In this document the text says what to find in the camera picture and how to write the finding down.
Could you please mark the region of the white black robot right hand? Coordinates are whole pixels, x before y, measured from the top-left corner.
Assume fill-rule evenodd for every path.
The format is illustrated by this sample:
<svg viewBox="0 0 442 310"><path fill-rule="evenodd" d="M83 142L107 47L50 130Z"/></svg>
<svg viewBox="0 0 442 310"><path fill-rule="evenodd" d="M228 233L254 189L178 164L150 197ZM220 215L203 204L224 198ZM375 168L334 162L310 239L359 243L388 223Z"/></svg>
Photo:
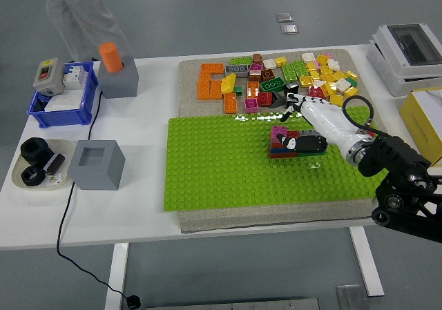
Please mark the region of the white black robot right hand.
<svg viewBox="0 0 442 310"><path fill-rule="evenodd" d="M374 141L368 134L357 133L358 127L346 118L343 111L325 99L290 93L287 100L291 103L280 121L285 122L295 112L301 113L328 144L337 145L342 157L350 164L357 165L354 156Z"/></svg>

